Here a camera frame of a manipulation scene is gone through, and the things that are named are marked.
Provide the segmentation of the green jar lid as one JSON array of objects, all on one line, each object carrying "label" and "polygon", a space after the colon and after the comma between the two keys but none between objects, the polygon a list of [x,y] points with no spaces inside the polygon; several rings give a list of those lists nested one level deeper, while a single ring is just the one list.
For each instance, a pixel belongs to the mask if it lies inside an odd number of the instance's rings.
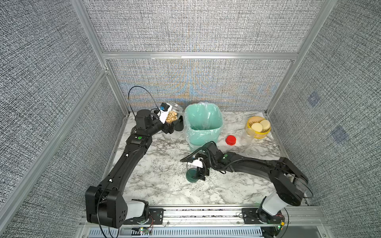
[{"label": "green jar lid", "polygon": [[188,169],[186,172],[186,180],[191,183],[197,182],[199,180],[198,170],[196,168]]}]

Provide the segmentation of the green-lidded peanut jar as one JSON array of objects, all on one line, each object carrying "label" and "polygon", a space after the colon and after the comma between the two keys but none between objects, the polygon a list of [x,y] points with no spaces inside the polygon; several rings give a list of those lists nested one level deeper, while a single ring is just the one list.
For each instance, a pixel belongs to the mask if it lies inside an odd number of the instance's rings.
[{"label": "green-lidded peanut jar", "polygon": [[180,116],[183,114],[183,108],[176,104],[176,103],[170,103],[172,106],[171,110],[169,110],[168,116],[166,118],[166,123],[171,124],[174,121],[177,121]]}]

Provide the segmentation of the red jar lid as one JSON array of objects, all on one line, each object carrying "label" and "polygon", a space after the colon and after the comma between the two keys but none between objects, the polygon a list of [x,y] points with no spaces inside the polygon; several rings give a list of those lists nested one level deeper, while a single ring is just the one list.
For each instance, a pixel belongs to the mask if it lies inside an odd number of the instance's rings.
[{"label": "red jar lid", "polygon": [[237,139],[235,136],[229,135],[226,137],[225,142],[226,142],[226,144],[233,146],[237,143]]}]

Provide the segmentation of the orange-lidded peanut jar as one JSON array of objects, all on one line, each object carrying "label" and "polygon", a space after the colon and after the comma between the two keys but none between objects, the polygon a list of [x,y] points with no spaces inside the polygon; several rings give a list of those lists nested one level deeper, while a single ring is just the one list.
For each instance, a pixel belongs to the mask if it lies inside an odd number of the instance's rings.
[{"label": "orange-lidded peanut jar", "polygon": [[244,156],[259,159],[261,153],[256,147],[250,146],[244,150]]}]

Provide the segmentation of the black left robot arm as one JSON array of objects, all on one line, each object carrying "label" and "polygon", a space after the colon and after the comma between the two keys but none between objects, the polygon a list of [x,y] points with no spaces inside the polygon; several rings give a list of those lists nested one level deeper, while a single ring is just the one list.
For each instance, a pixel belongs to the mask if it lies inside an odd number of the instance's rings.
[{"label": "black left robot arm", "polygon": [[100,227],[120,228],[126,220],[145,222],[149,219],[149,203],[133,199],[125,202],[123,191],[138,162],[147,153],[152,137],[162,131],[172,134],[184,128],[183,117],[171,123],[161,121],[159,110],[140,110],[122,156],[98,186],[90,186],[85,193],[86,218]]}]

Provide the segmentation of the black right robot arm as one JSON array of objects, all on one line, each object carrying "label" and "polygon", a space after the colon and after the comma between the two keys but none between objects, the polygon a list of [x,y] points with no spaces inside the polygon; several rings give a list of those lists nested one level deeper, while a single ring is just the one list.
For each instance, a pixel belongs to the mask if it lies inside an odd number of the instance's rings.
[{"label": "black right robot arm", "polygon": [[245,173],[272,182],[275,192],[263,199],[258,214],[276,216],[287,206],[300,206],[305,199],[308,179],[288,158],[261,160],[235,152],[222,152],[211,141],[180,160],[182,163],[194,161],[201,161],[202,164],[196,179],[205,179],[208,171],[213,169],[219,172]]}]

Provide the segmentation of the front cream steamed bun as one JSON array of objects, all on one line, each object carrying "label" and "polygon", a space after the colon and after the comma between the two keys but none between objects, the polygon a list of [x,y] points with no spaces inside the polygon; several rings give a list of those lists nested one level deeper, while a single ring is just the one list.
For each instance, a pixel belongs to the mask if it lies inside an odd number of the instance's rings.
[{"label": "front cream steamed bun", "polygon": [[254,130],[255,132],[262,132],[264,128],[261,123],[253,123],[251,125],[251,129]]}]

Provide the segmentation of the cream steamed bun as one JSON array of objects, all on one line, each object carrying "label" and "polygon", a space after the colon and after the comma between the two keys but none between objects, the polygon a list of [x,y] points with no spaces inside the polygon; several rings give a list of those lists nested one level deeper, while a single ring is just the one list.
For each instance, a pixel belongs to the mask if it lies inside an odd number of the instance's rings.
[{"label": "cream steamed bun", "polygon": [[254,130],[255,132],[262,132],[264,128],[261,123],[253,123],[251,125],[251,129]]},{"label": "cream steamed bun", "polygon": [[271,127],[270,121],[268,121],[268,120],[262,120],[262,121],[260,121],[260,124],[263,127],[263,129],[262,129],[263,132],[268,131]]}]

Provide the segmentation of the yellow-rimmed bamboo steamer basket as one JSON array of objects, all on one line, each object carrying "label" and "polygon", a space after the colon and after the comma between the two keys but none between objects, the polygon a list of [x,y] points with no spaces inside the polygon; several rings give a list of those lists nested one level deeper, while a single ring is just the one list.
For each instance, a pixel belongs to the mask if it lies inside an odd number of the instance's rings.
[{"label": "yellow-rimmed bamboo steamer basket", "polygon": [[246,134],[256,139],[262,139],[267,137],[270,131],[270,121],[259,116],[249,118],[245,126]]}]

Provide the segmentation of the rear cream steamed bun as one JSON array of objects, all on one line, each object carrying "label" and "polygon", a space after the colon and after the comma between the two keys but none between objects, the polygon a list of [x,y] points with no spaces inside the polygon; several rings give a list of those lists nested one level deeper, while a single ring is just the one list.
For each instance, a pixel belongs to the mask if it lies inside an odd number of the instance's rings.
[{"label": "rear cream steamed bun", "polygon": [[270,121],[268,121],[268,120],[262,120],[262,121],[260,121],[260,124],[263,127],[263,129],[262,129],[263,132],[268,131],[271,127]]}]

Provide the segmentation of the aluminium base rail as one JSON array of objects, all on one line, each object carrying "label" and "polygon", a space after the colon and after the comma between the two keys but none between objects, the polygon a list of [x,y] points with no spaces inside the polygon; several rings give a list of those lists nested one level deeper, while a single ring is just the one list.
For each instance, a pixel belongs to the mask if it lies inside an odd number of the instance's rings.
[{"label": "aluminium base rail", "polygon": [[77,238],[252,238],[263,237],[264,224],[245,224],[243,206],[163,206],[161,224],[140,231],[142,225],[123,225],[119,229],[99,229],[95,224],[80,225]]}]

